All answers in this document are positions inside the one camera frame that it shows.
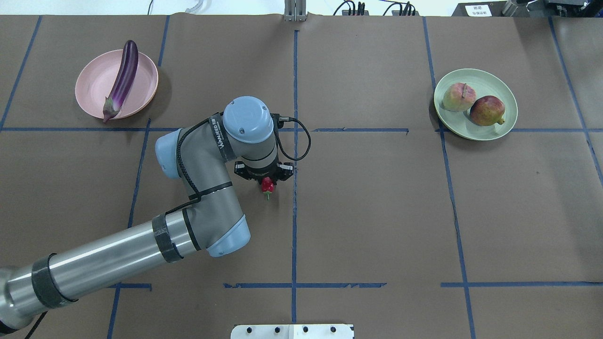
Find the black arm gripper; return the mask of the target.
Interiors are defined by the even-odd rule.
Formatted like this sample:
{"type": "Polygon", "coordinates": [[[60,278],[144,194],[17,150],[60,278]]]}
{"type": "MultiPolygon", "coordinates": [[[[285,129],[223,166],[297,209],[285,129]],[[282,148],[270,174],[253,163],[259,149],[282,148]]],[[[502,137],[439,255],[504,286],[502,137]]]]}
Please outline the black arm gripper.
{"type": "Polygon", "coordinates": [[[254,180],[258,183],[262,183],[264,178],[270,178],[271,182],[277,185],[277,182],[287,181],[293,176],[294,165],[292,162],[277,161],[265,168],[253,168],[243,161],[235,161],[233,172],[245,180],[254,180]]]}

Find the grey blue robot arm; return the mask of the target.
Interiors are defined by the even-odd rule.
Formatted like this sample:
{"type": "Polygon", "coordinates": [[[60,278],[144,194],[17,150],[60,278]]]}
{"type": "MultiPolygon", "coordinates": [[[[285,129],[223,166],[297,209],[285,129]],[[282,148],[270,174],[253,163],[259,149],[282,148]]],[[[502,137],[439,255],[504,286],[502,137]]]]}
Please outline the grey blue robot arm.
{"type": "Polygon", "coordinates": [[[295,157],[279,161],[279,129],[296,118],[271,113],[255,97],[233,99],[221,113],[157,139],[155,154],[169,178],[181,179],[188,201],[141,225],[22,268],[1,269],[1,334],[36,316],[165,263],[206,250],[214,258],[248,244],[250,230],[226,168],[245,180],[285,181],[295,157]]]}

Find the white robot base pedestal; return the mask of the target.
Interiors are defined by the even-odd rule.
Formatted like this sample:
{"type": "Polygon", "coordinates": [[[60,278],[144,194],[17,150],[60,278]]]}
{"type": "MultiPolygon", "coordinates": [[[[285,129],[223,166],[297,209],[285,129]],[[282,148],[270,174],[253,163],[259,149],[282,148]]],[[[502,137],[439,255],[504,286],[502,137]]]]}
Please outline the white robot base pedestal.
{"type": "Polygon", "coordinates": [[[233,328],[231,339],[355,339],[351,324],[244,324],[233,328]]]}

